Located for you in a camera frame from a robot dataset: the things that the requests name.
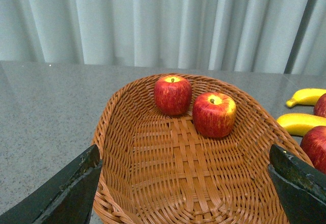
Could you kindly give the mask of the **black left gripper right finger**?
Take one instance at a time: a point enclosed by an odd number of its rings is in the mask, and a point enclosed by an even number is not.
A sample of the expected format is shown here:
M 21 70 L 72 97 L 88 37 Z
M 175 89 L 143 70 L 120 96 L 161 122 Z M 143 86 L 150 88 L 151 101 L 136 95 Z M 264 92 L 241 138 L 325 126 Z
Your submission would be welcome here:
M 268 173 L 290 223 L 325 223 L 325 174 L 273 144 Z

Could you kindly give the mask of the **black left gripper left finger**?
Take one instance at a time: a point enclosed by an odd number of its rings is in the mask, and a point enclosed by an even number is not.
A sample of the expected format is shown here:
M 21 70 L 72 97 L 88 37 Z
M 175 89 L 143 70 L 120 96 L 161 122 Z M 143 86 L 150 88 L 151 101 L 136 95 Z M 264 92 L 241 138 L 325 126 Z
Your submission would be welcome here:
M 101 169 L 92 145 L 2 214 L 1 223 L 89 223 Z

